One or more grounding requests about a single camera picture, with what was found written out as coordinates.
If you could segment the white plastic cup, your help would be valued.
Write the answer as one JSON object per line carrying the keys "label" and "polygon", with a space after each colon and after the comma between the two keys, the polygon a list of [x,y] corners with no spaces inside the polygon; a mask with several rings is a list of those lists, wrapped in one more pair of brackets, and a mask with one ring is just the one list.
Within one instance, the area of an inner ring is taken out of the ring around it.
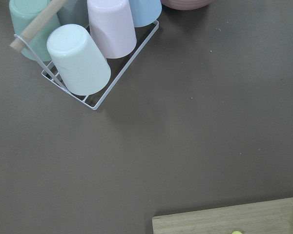
{"label": "white plastic cup", "polygon": [[108,84],[111,69],[84,27],[77,24],[63,25],[50,34],[46,46],[71,93],[91,95]]}

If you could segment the pink plastic cup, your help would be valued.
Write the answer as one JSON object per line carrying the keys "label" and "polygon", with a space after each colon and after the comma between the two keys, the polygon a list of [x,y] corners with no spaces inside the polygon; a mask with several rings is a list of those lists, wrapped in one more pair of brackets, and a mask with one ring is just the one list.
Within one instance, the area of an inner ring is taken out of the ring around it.
{"label": "pink plastic cup", "polygon": [[129,55],[137,39],[129,1],[88,0],[90,34],[103,56],[118,59]]}

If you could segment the blue plastic cup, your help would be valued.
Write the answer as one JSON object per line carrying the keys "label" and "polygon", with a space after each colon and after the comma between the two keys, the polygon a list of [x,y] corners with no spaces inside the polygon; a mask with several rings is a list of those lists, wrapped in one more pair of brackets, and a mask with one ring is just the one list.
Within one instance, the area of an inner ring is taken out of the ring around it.
{"label": "blue plastic cup", "polygon": [[144,27],[158,19],[162,12],[160,0],[129,0],[134,27]]}

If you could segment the pink bowl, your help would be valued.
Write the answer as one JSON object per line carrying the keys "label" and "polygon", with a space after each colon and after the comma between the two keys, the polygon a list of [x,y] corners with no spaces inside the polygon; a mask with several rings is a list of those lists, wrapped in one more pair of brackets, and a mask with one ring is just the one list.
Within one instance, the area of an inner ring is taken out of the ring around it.
{"label": "pink bowl", "polygon": [[175,10],[195,10],[205,7],[213,0],[161,0],[161,3]]}

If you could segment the grey plastic cup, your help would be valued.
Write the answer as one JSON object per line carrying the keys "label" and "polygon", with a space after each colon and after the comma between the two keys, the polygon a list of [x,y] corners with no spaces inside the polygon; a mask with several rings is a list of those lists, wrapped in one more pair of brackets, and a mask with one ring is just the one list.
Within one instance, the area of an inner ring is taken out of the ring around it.
{"label": "grey plastic cup", "polygon": [[58,11],[60,24],[78,24],[83,27],[89,25],[87,0],[68,0]]}

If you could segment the wooden cutting board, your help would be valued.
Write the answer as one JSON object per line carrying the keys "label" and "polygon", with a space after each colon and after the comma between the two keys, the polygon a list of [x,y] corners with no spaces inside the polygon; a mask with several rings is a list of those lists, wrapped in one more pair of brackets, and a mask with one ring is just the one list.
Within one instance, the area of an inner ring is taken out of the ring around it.
{"label": "wooden cutting board", "polygon": [[293,197],[152,218],[155,234],[293,234]]}

